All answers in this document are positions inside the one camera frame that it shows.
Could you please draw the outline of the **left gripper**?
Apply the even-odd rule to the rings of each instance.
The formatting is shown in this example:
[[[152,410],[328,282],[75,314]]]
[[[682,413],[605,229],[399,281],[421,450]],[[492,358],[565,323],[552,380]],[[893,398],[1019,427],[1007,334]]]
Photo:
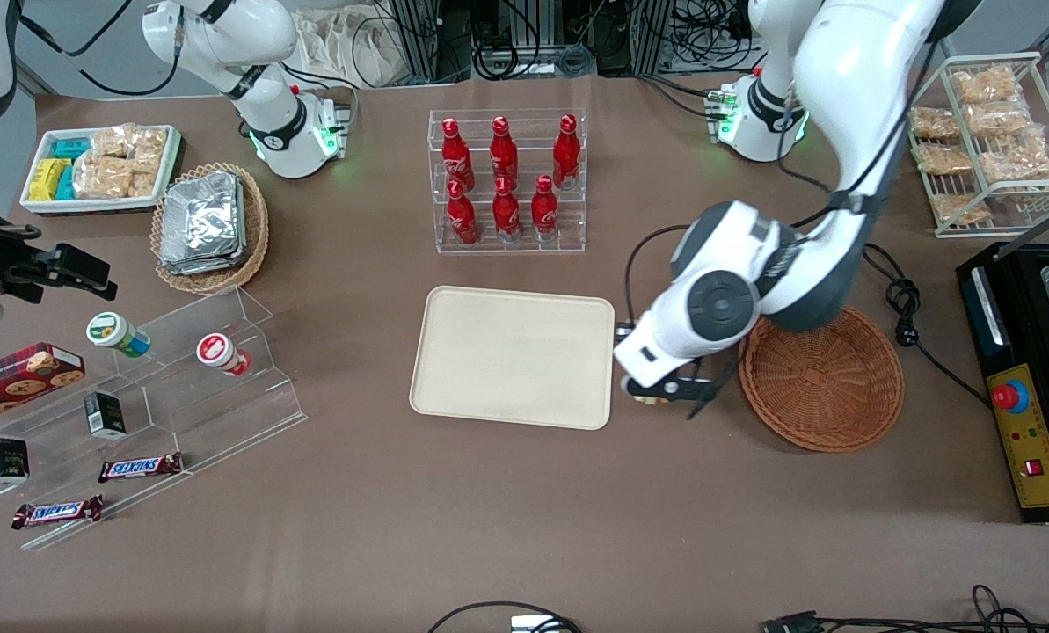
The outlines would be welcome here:
[[[697,357],[709,355],[710,341],[680,320],[640,320],[614,347],[614,360],[625,370],[622,391],[639,402],[707,404],[718,397],[718,382],[709,378],[670,375]]]

